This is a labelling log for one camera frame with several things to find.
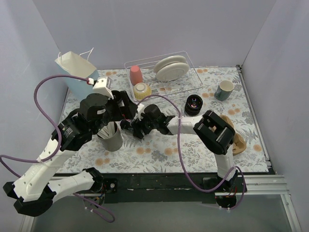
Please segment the light blue paper bag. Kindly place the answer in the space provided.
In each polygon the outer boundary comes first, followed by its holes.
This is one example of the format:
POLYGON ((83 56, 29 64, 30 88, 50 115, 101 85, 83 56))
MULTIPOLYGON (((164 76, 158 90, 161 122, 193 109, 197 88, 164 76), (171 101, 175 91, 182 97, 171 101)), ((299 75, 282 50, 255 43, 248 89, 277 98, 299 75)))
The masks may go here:
MULTIPOLYGON (((99 78, 98 70, 92 63, 89 62, 89 57, 93 49, 94 48, 80 54, 76 54, 72 51, 65 54, 59 52, 57 58, 55 59, 55 63, 61 69, 60 72, 62 74, 97 80, 99 78)), ((65 77, 64 81, 66 82, 69 90, 79 101, 85 99, 93 92, 92 86, 88 85, 83 80, 65 77)))

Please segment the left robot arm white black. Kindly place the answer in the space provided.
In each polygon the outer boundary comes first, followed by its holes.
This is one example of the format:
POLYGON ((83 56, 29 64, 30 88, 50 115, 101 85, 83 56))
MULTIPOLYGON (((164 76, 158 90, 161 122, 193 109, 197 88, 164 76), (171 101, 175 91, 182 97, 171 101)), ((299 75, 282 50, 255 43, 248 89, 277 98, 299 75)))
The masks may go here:
POLYGON ((15 199, 14 208, 20 214, 37 217, 53 203, 73 193, 102 191, 104 177, 95 168, 53 181, 51 178, 84 144, 92 140, 109 122, 133 119, 137 105, 126 91, 118 91, 110 98, 92 93, 80 102, 54 130, 43 152, 16 181, 3 186, 8 197, 15 199))

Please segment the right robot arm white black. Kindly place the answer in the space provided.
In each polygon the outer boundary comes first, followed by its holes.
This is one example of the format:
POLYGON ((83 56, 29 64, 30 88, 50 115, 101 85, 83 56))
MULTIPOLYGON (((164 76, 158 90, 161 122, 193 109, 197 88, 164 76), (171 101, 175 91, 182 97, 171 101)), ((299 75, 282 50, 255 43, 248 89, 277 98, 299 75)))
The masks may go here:
POLYGON ((144 107, 134 119, 122 120, 120 127, 142 139, 153 130, 163 135, 177 135, 180 142, 180 134, 197 135, 206 148, 215 156, 217 165, 217 181, 208 181, 211 189, 220 188, 229 192, 236 186, 238 171, 234 166, 233 143, 235 130, 215 112, 208 110, 202 116, 179 117, 167 116, 160 111, 158 106, 151 104, 144 107))

